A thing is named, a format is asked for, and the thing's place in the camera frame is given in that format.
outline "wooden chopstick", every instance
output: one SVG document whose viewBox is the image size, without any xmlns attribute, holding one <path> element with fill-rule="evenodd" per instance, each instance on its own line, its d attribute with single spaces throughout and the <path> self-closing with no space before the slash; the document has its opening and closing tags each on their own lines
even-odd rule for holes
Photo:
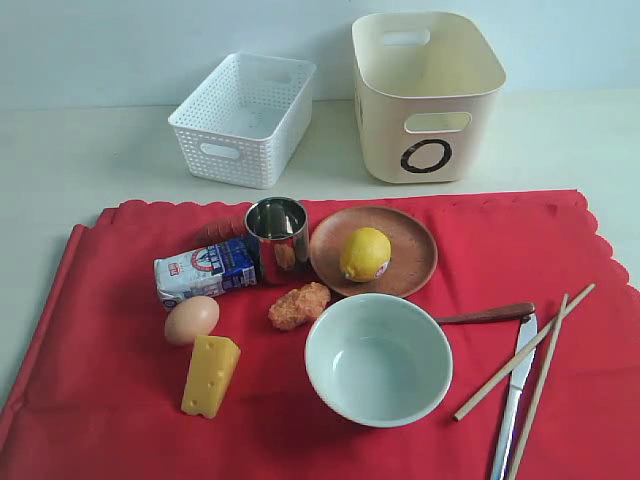
<svg viewBox="0 0 640 480">
<path fill-rule="evenodd" d="M 558 313 L 558 319 L 556 320 L 555 326 L 553 327 L 553 333 L 551 334 L 549 348 L 547 349 L 547 354 L 544 357 L 542 370 L 540 371 L 540 376 L 538 377 L 538 381 L 536 382 L 536 389 L 533 391 L 533 397 L 531 398 L 531 403 L 529 404 L 529 410 L 527 411 L 527 417 L 525 418 L 524 426 L 522 427 L 522 433 L 520 434 L 520 438 L 518 439 L 518 445 L 516 446 L 513 461 L 511 462 L 511 466 L 509 467 L 509 476 L 507 477 L 507 480 L 515 480 L 518 473 L 518 468 L 520 467 L 520 462 L 522 461 L 522 455 L 524 454 L 524 447 L 527 445 L 527 439 L 529 438 L 529 433 L 531 432 L 531 425 L 533 425 L 533 419 L 535 418 L 536 411 L 538 410 L 538 404 L 540 403 L 540 396 L 542 395 L 544 382 L 547 380 L 547 374 L 549 373 L 549 367 L 551 366 L 553 352 L 556 349 L 558 335 L 560 334 L 560 328 L 562 328 L 562 320 L 564 320 L 564 317 L 567 315 L 567 300 L 569 300 L 569 294 L 565 293 L 564 298 L 562 299 L 560 312 Z"/>
<path fill-rule="evenodd" d="M 592 283 L 587 288 L 585 288 L 582 292 L 580 292 L 576 298 L 574 298 L 567 308 L 565 309 L 565 317 L 569 315 L 574 308 L 578 306 L 578 304 L 584 300 L 584 298 L 591 293 L 591 291 L 596 288 L 595 283 Z M 500 380 L 506 377 L 511 370 L 516 368 L 516 366 L 526 357 L 536 346 L 547 336 L 547 334 L 551 331 L 553 326 L 555 325 L 556 320 L 559 318 L 559 315 L 556 315 L 538 334 L 533 337 L 529 343 L 527 343 L 524 347 L 522 347 L 518 353 L 509 360 L 500 370 L 496 372 L 496 374 L 491 377 L 487 383 L 485 383 L 480 389 L 469 399 L 467 402 L 460 407 L 460 409 L 453 415 L 454 420 L 460 421 L 462 420 L 467 413 L 469 413 L 480 401 L 487 396 L 487 394 L 495 387 Z"/>
</svg>

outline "stainless steel cup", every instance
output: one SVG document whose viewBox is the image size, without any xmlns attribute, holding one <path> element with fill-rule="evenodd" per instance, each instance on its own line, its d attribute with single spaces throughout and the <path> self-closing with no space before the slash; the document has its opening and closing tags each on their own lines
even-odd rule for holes
<svg viewBox="0 0 640 480">
<path fill-rule="evenodd" d="M 309 219 L 297 201 L 270 197 L 249 208 L 244 217 L 258 242 L 262 279 L 274 285 L 299 277 L 309 265 Z"/>
</svg>

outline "wooden plate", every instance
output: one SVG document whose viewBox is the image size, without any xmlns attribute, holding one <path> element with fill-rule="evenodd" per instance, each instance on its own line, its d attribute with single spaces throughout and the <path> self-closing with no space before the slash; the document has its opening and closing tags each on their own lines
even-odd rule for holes
<svg viewBox="0 0 640 480">
<path fill-rule="evenodd" d="M 366 283 L 351 282 L 340 272 L 342 245 L 361 227 L 377 228 L 391 241 L 389 268 Z M 427 283 L 438 261 L 436 242 L 424 225 L 400 210 L 379 206 L 348 208 L 325 218 L 313 232 L 310 250 L 320 280 L 346 297 L 359 293 L 407 297 Z"/>
</svg>

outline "white plastic basket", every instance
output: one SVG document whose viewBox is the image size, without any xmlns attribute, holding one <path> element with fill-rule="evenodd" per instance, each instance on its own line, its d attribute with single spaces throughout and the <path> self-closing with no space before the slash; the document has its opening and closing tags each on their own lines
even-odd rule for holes
<svg viewBox="0 0 640 480">
<path fill-rule="evenodd" d="M 169 117 L 196 177 L 272 187 L 311 121 L 316 66 L 234 53 Z"/>
<path fill-rule="evenodd" d="M 506 80 L 482 34 L 439 12 L 368 15 L 352 33 L 367 169 L 391 183 L 461 178 Z"/>
</svg>

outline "white wall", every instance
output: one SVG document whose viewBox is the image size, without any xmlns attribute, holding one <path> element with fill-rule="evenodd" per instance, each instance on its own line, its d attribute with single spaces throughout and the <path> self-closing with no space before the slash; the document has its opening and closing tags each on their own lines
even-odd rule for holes
<svg viewBox="0 0 640 480">
<path fill-rule="evenodd" d="M 640 87 L 634 0 L 0 0 L 0 109 L 177 104 L 237 50 L 309 59 L 350 98 L 350 24 L 375 11 L 470 17 L 511 90 Z"/>
</svg>

